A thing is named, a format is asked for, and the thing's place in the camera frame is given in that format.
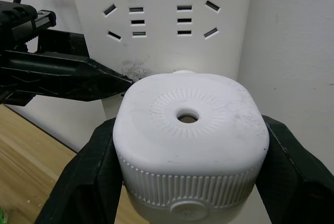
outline socket slot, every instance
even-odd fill
[[[130,14],[143,14],[144,8],[143,7],[130,7],[129,13]]]
[[[109,14],[111,14],[113,11],[116,11],[117,8],[114,4],[112,4],[110,7],[108,7],[106,10],[103,11],[105,16],[108,16]]]
[[[192,31],[191,30],[179,30],[177,31],[177,36],[191,36]]]
[[[207,39],[211,38],[212,36],[216,35],[217,33],[219,33],[219,31],[218,31],[218,29],[216,27],[216,28],[208,31],[207,33],[204,33],[204,37],[207,40]]]
[[[177,24],[178,25],[190,25],[192,24],[193,20],[191,18],[183,18],[183,19],[177,19]]]
[[[212,3],[211,1],[207,1],[207,2],[205,3],[205,5],[206,5],[207,7],[209,7],[209,8],[211,8],[211,9],[213,9],[213,10],[216,11],[216,12],[219,12],[219,10],[220,10],[220,7],[217,6],[216,4]]]
[[[116,33],[111,32],[111,31],[108,31],[107,36],[112,38],[113,40],[117,40],[118,42],[120,42],[121,39],[122,39],[121,36],[117,35]]]
[[[192,5],[177,6],[177,11],[193,11]]]
[[[145,20],[144,19],[136,19],[136,20],[131,20],[131,26],[145,26]]]
[[[132,32],[132,38],[145,38],[146,32]]]

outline power socket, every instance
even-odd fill
[[[90,56],[139,80],[237,76],[249,0],[76,0]]]

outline table surface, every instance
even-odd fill
[[[0,207],[9,224],[32,224],[75,153],[0,105]],[[115,224],[147,224],[122,190]]]

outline white bottle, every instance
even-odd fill
[[[231,221],[269,145],[248,91],[213,74],[138,81],[124,96],[113,138],[130,201],[156,224]]]

